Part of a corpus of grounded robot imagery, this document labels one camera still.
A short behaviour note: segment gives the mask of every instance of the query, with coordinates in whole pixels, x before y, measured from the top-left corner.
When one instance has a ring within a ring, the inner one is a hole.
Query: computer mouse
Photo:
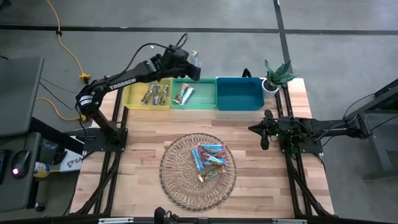
[[[29,172],[30,152],[21,150],[17,152],[11,160],[11,175],[15,179],[21,179]]]

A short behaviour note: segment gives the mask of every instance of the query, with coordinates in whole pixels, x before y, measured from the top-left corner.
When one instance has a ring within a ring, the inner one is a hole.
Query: blue plastic bin
[[[264,106],[260,78],[217,78],[221,111],[256,111]]]

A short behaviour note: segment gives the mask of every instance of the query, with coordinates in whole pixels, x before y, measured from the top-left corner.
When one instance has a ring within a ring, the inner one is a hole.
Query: yellow cable
[[[54,107],[55,112],[57,113],[57,115],[58,115],[61,119],[63,119],[64,121],[78,121],[78,120],[79,120],[79,117],[77,117],[77,118],[64,118],[64,117],[58,112],[58,109],[57,109],[57,107],[55,106],[55,104],[54,104],[53,102],[51,102],[51,100],[49,100],[49,99],[47,99],[47,98],[38,97],[38,98],[36,98],[36,100],[45,100],[45,101],[49,102],[49,103],[52,105],[52,107]]]
[[[63,44],[62,39],[61,39],[61,34],[60,34],[60,32],[61,32],[61,23],[60,23],[60,19],[59,19],[59,17],[58,17],[58,14],[57,14],[55,8],[52,6],[50,0],[47,0],[47,2],[48,2],[48,4],[50,5],[52,11],[54,12],[55,17],[57,18],[57,23],[58,23],[58,34],[57,34],[57,35],[58,35],[58,40],[60,41],[61,46],[62,46],[67,52],[69,52],[70,55],[72,55],[72,57],[76,60],[76,63],[77,63],[77,65],[79,66],[80,72],[81,72],[81,75],[79,76],[80,79],[82,79],[82,80],[84,80],[85,78],[90,79],[90,78],[91,78],[90,75],[88,75],[88,74],[86,74],[86,73],[83,72],[83,69],[82,69],[82,67],[81,67],[81,65],[80,65],[80,62],[79,62],[79,60],[77,59],[77,57],[72,53],[72,51],[70,51],[70,50]]]

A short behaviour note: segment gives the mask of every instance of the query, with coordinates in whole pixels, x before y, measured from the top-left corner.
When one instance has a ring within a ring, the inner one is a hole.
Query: potted plant
[[[293,80],[298,75],[294,75],[291,73],[287,73],[290,67],[290,61],[283,63],[277,70],[274,72],[268,65],[268,61],[266,60],[267,67],[267,76],[262,81],[262,94],[264,98],[272,98],[278,92],[281,86],[287,87],[287,82]]]

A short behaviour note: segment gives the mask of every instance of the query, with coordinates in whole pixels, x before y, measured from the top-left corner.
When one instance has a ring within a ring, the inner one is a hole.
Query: white pot
[[[275,96],[275,94],[279,91],[279,88],[277,88],[274,91],[269,91],[264,87],[264,82],[267,81],[267,79],[263,79],[262,83],[261,83],[261,88],[262,88],[262,95],[265,99],[269,99]]]

